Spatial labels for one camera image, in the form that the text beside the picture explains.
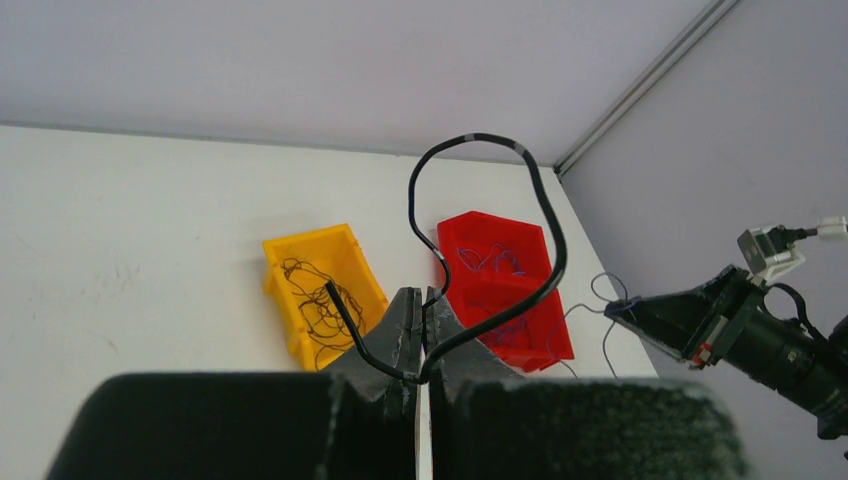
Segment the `white table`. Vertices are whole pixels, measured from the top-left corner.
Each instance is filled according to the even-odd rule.
[[[0,478],[43,475],[110,376],[298,369],[262,293],[263,240],[346,222],[389,299],[433,283],[406,218],[416,160],[0,126]],[[589,280],[601,264],[553,172],[543,177],[568,241],[563,304],[600,306]],[[523,166],[436,159],[418,186],[431,235],[468,210],[545,223]],[[608,326],[585,310],[568,318],[579,375],[610,376]],[[607,346],[619,375],[656,375],[625,329]]]

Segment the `wire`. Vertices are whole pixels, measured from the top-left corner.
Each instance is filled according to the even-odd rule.
[[[492,258],[492,255],[495,253],[495,248],[500,248],[501,252]],[[524,275],[525,272],[521,270],[521,266],[518,264],[518,260],[515,258],[515,255],[512,253],[512,250],[507,247],[501,245],[500,243],[495,243],[489,249],[488,255],[486,258],[483,258],[476,250],[473,248],[458,248],[456,250],[457,256],[459,257],[459,261],[465,265],[465,268],[468,270],[477,273],[483,270],[486,267],[486,263],[491,259],[492,268],[495,272],[500,273],[500,261],[507,260],[513,268],[513,275]]]
[[[597,282],[601,277],[609,277],[609,278],[615,279],[618,282],[618,284],[621,285],[621,289],[624,291],[624,301],[630,302],[627,305],[625,305],[625,306],[623,306],[619,309],[612,310],[611,313],[628,312],[632,316],[633,312],[631,312],[630,309],[633,308],[634,305],[636,305],[636,302],[638,302],[638,297],[634,298],[633,301],[630,301],[630,294],[627,291],[627,285],[624,284],[624,281],[622,281],[621,278],[618,277],[618,275],[616,275],[612,272],[601,272],[601,273],[595,275],[594,277],[592,277],[592,280],[589,282],[589,288],[592,290],[592,293],[595,294],[595,296],[598,297],[599,300],[603,300],[605,302],[616,301],[616,300],[613,300],[613,299],[606,298],[603,295],[601,295],[600,293],[598,293],[598,289],[595,287],[595,282]],[[565,315],[563,315],[563,321],[566,318],[568,318],[568,315],[570,315],[571,312],[573,312],[574,310],[577,310],[578,308],[585,308],[586,310],[588,310],[592,313],[597,313],[597,314],[606,313],[605,310],[598,310],[598,309],[595,309],[595,308],[592,308],[592,307],[586,305],[585,303],[578,303],[578,304],[572,305],[571,307],[569,307],[568,310],[565,311]],[[607,354],[607,339],[609,338],[609,334],[610,334],[610,332],[612,332],[613,327],[615,327],[615,320],[610,320],[610,322],[611,322],[610,326],[607,329],[607,332],[604,334],[604,339],[601,341],[601,351],[604,354],[604,360],[606,360],[607,366],[609,367],[610,372],[612,372],[613,378],[618,378],[618,374],[615,372],[615,368],[613,368],[612,362],[609,359],[609,354]],[[551,351],[551,337],[553,336],[555,331],[556,330],[551,331],[551,333],[548,335],[548,340],[545,344],[548,348],[548,353],[551,355],[551,358],[554,357],[554,354]],[[570,365],[565,363],[564,360],[560,360],[559,363],[565,365],[571,371],[571,373],[574,375],[574,378],[578,378],[577,374],[574,372],[574,369],[572,369]]]
[[[341,316],[330,309],[332,300],[324,288],[325,282],[333,282],[333,277],[319,270],[310,262],[302,261],[294,257],[286,258],[280,266],[283,276],[292,286],[292,294],[296,298],[302,298],[298,310],[306,321],[306,330],[313,342],[321,348],[315,352],[315,370],[318,368],[318,359],[326,350],[344,352],[350,348],[353,339],[347,331]],[[338,290],[345,304],[356,315],[354,322],[356,330],[364,330],[362,321],[362,307],[359,302],[344,287],[338,286]]]
[[[470,305],[470,307],[475,310],[482,310],[487,315],[494,315],[494,313],[484,305]],[[521,334],[525,334],[527,337],[530,335],[527,331],[527,314],[518,318],[513,318],[503,326],[480,335],[477,339],[483,342],[483,344],[491,350],[493,347],[502,346],[504,341],[517,340]]]
[[[813,340],[819,344],[823,349],[832,353],[837,359],[842,361],[842,365],[848,368],[848,362],[842,360],[842,356],[839,351],[830,343],[830,341],[825,338],[824,335],[819,331],[818,328],[810,322],[810,318],[807,316],[807,301],[804,300],[804,297],[801,295],[798,290],[795,290],[793,287],[785,283],[774,283],[769,287],[769,290],[772,288],[776,288],[778,290],[783,290],[786,292],[791,298],[792,301],[795,302],[795,309],[798,315],[798,321],[804,325],[804,328],[807,329],[807,333],[813,338]]]
[[[574,378],[580,379],[580,377],[577,376],[577,372],[575,372],[574,369],[571,368],[571,365],[565,363],[565,360],[560,360],[559,363],[562,364],[565,368],[567,368],[568,371],[571,372],[572,375],[574,375]]]
[[[557,220],[556,213],[554,212],[553,207],[551,206],[551,202],[548,199],[547,194],[545,193],[545,186],[542,183],[542,175],[539,172],[539,165],[536,163],[536,159],[533,158],[533,155],[524,148],[523,145],[516,142],[515,140],[501,137],[499,135],[492,135],[489,133],[470,133],[467,135],[463,135],[460,137],[455,137],[445,142],[442,142],[435,147],[428,150],[424,156],[418,161],[415,165],[415,168],[412,170],[412,175],[409,177],[409,226],[412,228],[412,232],[418,237],[430,251],[438,258],[439,262],[442,264],[442,268],[445,271],[445,283],[439,289],[439,291],[433,295],[433,298],[424,303],[422,306],[422,318],[426,318],[425,314],[427,308],[433,305],[437,300],[445,295],[448,288],[450,287],[451,274],[450,267],[448,266],[447,261],[445,260],[445,256],[442,252],[439,251],[438,247],[430,241],[418,228],[418,224],[415,221],[415,184],[418,181],[418,176],[421,174],[421,170],[427,165],[427,162],[430,161],[433,156],[438,153],[441,153],[449,148],[455,147],[457,145],[461,145],[463,143],[469,142],[486,142],[493,143],[496,145],[501,145],[503,147],[514,150],[518,155],[521,156],[524,163],[527,165],[527,170],[530,173],[530,182],[533,186],[533,192],[536,195],[536,200],[539,202],[539,207],[542,210],[542,214],[545,217],[545,221],[548,223],[548,228],[551,230],[551,236],[554,240],[554,247],[556,251],[556,258],[554,259],[553,268],[551,269],[551,274],[545,280],[545,282],[533,293],[527,296],[524,300],[516,303],[515,305],[503,310],[502,312],[493,315],[492,317],[484,320],[473,327],[470,327],[462,332],[457,333],[456,335],[451,336],[450,338],[445,339],[435,348],[433,348],[427,356],[424,358],[424,362],[421,364],[421,370],[418,373],[414,372],[403,372],[400,371],[371,355],[368,351],[368,348],[362,342],[362,337],[359,335],[359,332],[356,331],[355,325],[353,323],[353,319],[350,317],[350,313],[347,312],[347,308],[344,305],[344,302],[339,296],[338,291],[336,291],[335,285],[333,282],[327,282],[326,288],[330,297],[333,299],[333,302],[336,304],[336,309],[342,316],[345,324],[350,330],[351,336],[353,337],[354,344],[356,344],[356,349],[359,351],[359,354],[362,358],[368,362],[374,368],[382,371],[386,375],[389,375],[394,378],[410,381],[416,384],[424,384],[430,380],[430,375],[436,362],[444,356],[446,353],[451,350],[465,344],[466,342],[477,338],[478,336],[494,330],[506,322],[512,320],[515,317],[522,315],[527,310],[533,308],[539,302],[541,302],[545,297],[551,294],[551,292],[556,289],[557,284],[559,284],[562,279],[563,274],[565,273],[565,267],[568,263],[568,248],[565,243],[565,235],[562,233],[562,228],[559,225],[559,220]]]

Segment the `white wall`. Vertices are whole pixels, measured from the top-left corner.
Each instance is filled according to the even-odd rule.
[[[848,2],[746,0],[564,178],[605,267],[644,295],[744,260],[736,237],[848,214]],[[807,240],[785,280],[828,333],[848,314],[848,245]],[[791,309],[775,305],[781,313]],[[844,479],[848,439],[729,365],[703,381],[730,405],[766,479]]]
[[[3,0],[0,122],[551,164],[707,3]]]

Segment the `black cable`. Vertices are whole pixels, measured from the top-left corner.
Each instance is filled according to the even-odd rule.
[[[603,300],[605,302],[614,302],[615,301],[615,300],[606,298],[603,295],[601,295],[600,293],[598,293],[598,289],[595,287],[595,282],[597,282],[598,279],[600,279],[601,277],[614,278],[615,281],[617,281],[618,284],[621,285],[621,289],[624,291],[624,301],[625,302],[630,301],[630,293],[628,293],[628,291],[627,291],[627,285],[624,284],[624,281],[621,280],[621,278],[619,278],[618,275],[616,275],[612,272],[601,272],[601,273],[595,275],[594,277],[592,277],[592,281],[589,282],[589,288],[592,289],[592,293],[595,294],[595,296],[598,297],[598,299]],[[629,304],[625,307],[622,307],[621,310],[618,310],[618,311],[622,311],[622,312],[629,311],[630,308],[633,307],[634,303],[631,303],[631,304]],[[595,308],[592,308],[592,307],[586,305],[585,303],[578,303],[578,304],[572,305],[568,310],[566,310],[564,316],[567,318],[568,315],[571,312],[573,312],[574,310],[576,310],[578,308],[585,308],[586,310],[588,310],[592,313],[598,313],[598,314],[605,313],[605,310],[598,310],[598,309],[595,309]],[[618,374],[615,372],[615,368],[613,368],[612,362],[609,359],[609,354],[607,354],[607,339],[609,338],[609,334],[612,331],[613,327],[615,327],[615,321],[610,320],[610,322],[611,322],[610,326],[607,329],[606,334],[604,334],[604,339],[601,341],[601,351],[604,354],[604,360],[606,360],[607,366],[609,367],[610,372],[612,373],[612,376],[614,378],[618,378]],[[569,365],[567,365],[565,363],[565,361],[560,360],[559,363],[562,363],[563,365],[568,367],[568,369],[571,370],[571,373],[574,375],[574,378],[578,378],[577,374],[574,373],[574,370]]]
[[[371,366],[379,369],[386,375],[402,380],[407,380],[416,384],[424,384],[429,381],[430,373],[433,367],[435,366],[435,362],[438,361],[438,359],[444,356],[446,353],[488,331],[500,327],[501,325],[512,320],[513,318],[518,317],[527,310],[533,308],[545,297],[550,295],[551,292],[556,289],[557,284],[559,284],[559,281],[562,279],[562,276],[565,273],[565,266],[568,263],[568,249],[565,244],[565,235],[563,235],[562,233],[562,228],[559,225],[556,213],[554,213],[554,209],[551,206],[551,202],[548,199],[547,194],[545,193],[545,186],[542,183],[542,176],[539,172],[539,165],[536,163],[536,159],[533,158],[533,155],[526,148],[524,148],[523,145],[516,142],[515,140],[511,140],[506,137],[501,137],[499,135],[492,135],[489,133],[470,133],[460,137],[452,138],[428,150],[415,165],[415,168],[412,170],[412,175],[409,178],[409,225],[410,227],[412,227],[412,231],[413,233],[415,233],[415,236],[417,236],[424,243],[424,245],[426,245],[427,248],[429,248],[430,251],[432,251],[433,254],[436,255],[436,257],[439,259],[439,262],[442,264],[442,268],[444,268],[445,270],[445,284],[444,286],[442,286],[439,292],[433,296],[432,299],[430,299],[424,304],[424,306],[422,307],[422,318],[424,317],[426,309],[433,305],[433,303],[435,303],[439,298],[444,296],[445,292],[447,292],[447,289],[450,286],[450,267],[448,266],[444,255],[442,255],[438,247],[436,247],[436,245],[431,242],[430,239],[428,239],[423,233],[421,233],[421,230],[418,228],[418,225],[415,221],[415,183],[418,180],[418,175],[421,173],[421,170],[434,155],[451,147],[455,147],[457,145],[469,142],[494,143],[496,145],[501,145],[506,148],[512,149],[521,156],[521,158],[524,160],[524,163],[527,165],[527,169],[530,173],[530,182],[533,186],[533,192],[536,194],[536,200],[539,202],[539,206],[542,209],[542,214],[545,216],[545,220],[547,221],[548,227],[551,230],[551,236],[554,239],[556,258],[554,259],[554,264],[551,269],[550,276],[536,291],[531,293],[524,300],[516,303],[515,305],[507,308],[506,310],[495,314],[489,319],[484,320],[466,330],[463,330],[462,332],[441,342],[439,345],[436,346],[436,348],[432,349],[424,358],[424,362],[421,365],[420,373],[402,372],[371,355],[371,353],[368,352],[368,348],[362,342],[362,338],[359,336],[359,332],[353,332],[353,330],[356,330],[353,324],[353,319],[350,318],[349,313],[345,312],[346,307],[344,305],[344,302],[341,301],[341,297],[338,295],[338,292],[333,295],[332,291],[335,290],[335,286],[332,285],[332,282],[328,282],[326,286],[327,290],[328,292],[330,292],[331,298],[336,304],[336,308],[342,314],[342,319],[344,320],[348,329],[351,330],[351,336],[353,337],[354,343],[356,344],[356,348],[362,358]]]
[[[571,365],[565,363],[565,360],[560,360],[559,363],[562,364],[562,366],[564,366],[565,368],[567,368],[568,371],[571,372],[572,375],[574,375],[574,378],[580,379],[580,377],[577,376],[577,372],[575,372],[574,369],[571,368]]]
[[[317,371],[319,370],[318,360],[324,351],[335,350],[337,352],[344,352],[353,344],[353,340],[350,339],[350,335],[348,334],[347,326],[341,317],[334,314],[330,309],[333,303],[327,294],[327,290],[324,288],[326,282],[335,283],[335,280],[330,275],[319,270],[311,262],[302,261],[295,257],[283,259],[280,268],[283,270],[283,277],[285,277],[292,287],[292,295],[300,301],[298,310],[306,321],[306,332],[309,338],[321,346],[315,353],[314,359],[315,370]],[[321,286],[311,291],[307,291],[301,285],[301,282],[314,285],[316,281],[320,282]],[[356,329],[364,330],[362,307],[359,305],[359,302],[356,301],[346,288],[339,285],[338,291],[342,301],[345,305],[350,306],[349,310],[353,312],[352,315],[356,318],[354,321]],[[339,343],[342,337],[346,337],[348,340]]]
[[[810,334],[810,337],[823,349],[832,353],[837,359],[842,359],[842,356],[839,354],[839,351],[830,343],[830,340],[825,338],[824,335],[819,331],[818,328],[810,322],[810,318],[807,316],[807,301],[804,300],[804,297],[801,295],[798,290],[795,290],[793,287],[785,283],[774,283],[769,289],[776,288],[778,290],[782,290],[786,292],[791,298],[792,301],[795,302],[795,310],[798,315],[798,321],[804,326],[807,330],[807,333]],[[848,368],[848,363],[842,361],[842,364]]]
[[[774,313],[772,313],[771,310],[769,310],[768,306],[766,305],[766,297],[765,296],[760,300],[760,311],[765,313],[766,315],[768,315],[770,317],[774,317],[775,319],[780,320],[781,322],[787,322],[787,323],[791,323],[793,325],[798,325],[798,326],[802,325],[801,320],[798,319],[797,317],[781,318],[781,317],[778,317],[777,315],[775,315]]]
[[[612,327],[615,326],[615,321],[610,321],[610,328],[607,329],[607,333],[604,334],[604,340],[601,342],[601,351],[604,352],[604,360],[607,361],[607,366],[610,367],[610,372],[612,372],[613,378],[618,378],[618,374],[615,373],[615,369],[612,368],[612,362],[609,360],[609,355],[607,354],[607,338],[609,338],[609,333],[612,331]]]

